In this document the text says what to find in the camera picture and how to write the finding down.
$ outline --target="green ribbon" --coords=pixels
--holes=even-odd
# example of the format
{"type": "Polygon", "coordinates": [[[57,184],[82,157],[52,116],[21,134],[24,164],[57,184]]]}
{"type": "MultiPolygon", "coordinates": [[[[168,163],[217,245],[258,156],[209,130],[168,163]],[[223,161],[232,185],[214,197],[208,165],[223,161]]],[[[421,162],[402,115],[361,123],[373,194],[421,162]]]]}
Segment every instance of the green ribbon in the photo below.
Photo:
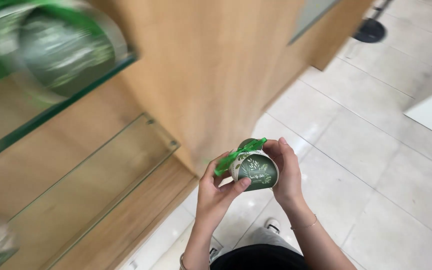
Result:
{"type": "Polygon", "coordinates": [[[261,140],[254,139],[248,144],[246,144],[243,148],[238,147],[236,151],[229,153],[228,156],[223,157],[221,160],[219,160],[218,166],[216,167],[216,169],[214,169],[214,174],[217,176],[221,176],[225,171],[230,168],[231,163],[233,163],[242,152],[258,150],[258,148],[262,147],[263,144],[266,143],[266,141],[266,138],[262,138],[261,140]]]}

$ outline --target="woman's right hand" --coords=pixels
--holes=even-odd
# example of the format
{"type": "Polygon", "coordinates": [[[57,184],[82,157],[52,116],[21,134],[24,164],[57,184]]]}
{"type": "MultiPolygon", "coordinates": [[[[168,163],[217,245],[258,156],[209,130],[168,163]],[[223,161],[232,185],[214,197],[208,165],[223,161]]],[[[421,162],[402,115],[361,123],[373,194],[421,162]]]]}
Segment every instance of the woman's right hand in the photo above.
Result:
{"type": "Polygon", "coordinates": [[[279,180],[273,187],[274,197],[285,212],[296,206],[306,205],[301,190],[301,171],[293,148],[281,137],[268,140],[262,150],[276,163],[279,180]]]}

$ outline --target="bracelet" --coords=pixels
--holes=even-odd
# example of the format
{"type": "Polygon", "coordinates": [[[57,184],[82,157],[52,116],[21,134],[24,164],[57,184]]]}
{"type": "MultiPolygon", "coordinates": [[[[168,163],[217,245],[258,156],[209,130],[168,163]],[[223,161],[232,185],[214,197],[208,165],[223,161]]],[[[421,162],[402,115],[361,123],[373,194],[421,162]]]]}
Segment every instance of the bracelet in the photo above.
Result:
{"type": "Polygon", "coordinates": [[[313,224],[311,224],[311,225],[309,225],[309,226],[306,226],[306,227],[303,227],[303,228],[296,228],[296,229],[293,228],[293,227],[291,227],[291,230],[295,231],[295,230],[307,229],[307,228],[309,228],[309,227],[313,227],[313,226],[315,226],[316,223],[318,223],[318,217],[316,217],[316,214],[314,214],[314,217],[316,218],[316,221],[315,221],[313,224]]]}
{"type": "Polygon", "coordinates": [[[181,254],[181,257],[179,257],[179,266],[181,267],[180,270],[186,270],[186,267],[184,267],[184,265],[183,265],[183,255],[184,255],[184,252],[183,252],[183,254],[181,254]]]}

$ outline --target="fingernail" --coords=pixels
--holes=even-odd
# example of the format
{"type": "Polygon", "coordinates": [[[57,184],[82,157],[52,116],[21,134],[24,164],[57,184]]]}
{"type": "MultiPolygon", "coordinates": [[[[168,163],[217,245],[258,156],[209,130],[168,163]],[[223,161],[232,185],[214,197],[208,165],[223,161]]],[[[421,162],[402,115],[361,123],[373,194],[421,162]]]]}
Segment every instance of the fingernail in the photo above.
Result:
{"type": "Polygon", "coordinates": [[[249,179],[248,177],[245,177],[243,179],[241,179],[241,181],[243,182],[243,185],[245,187],[249,186],[251,184],[251,179],[249,179]]]}

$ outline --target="white sneaker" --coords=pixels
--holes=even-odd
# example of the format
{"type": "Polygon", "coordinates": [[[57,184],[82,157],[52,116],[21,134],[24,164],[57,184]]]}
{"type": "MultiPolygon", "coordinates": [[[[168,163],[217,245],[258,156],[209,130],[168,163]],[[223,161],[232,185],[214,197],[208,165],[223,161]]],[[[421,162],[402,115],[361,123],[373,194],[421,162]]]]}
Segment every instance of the white sneaker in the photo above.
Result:
{"type": "Polygon", "coordinates": [[[273,233],[279,235],[279,221],[277,221],[274,218],[269,218],[266,220],[266,223],[264,224],[264,227],[273,233]]]}

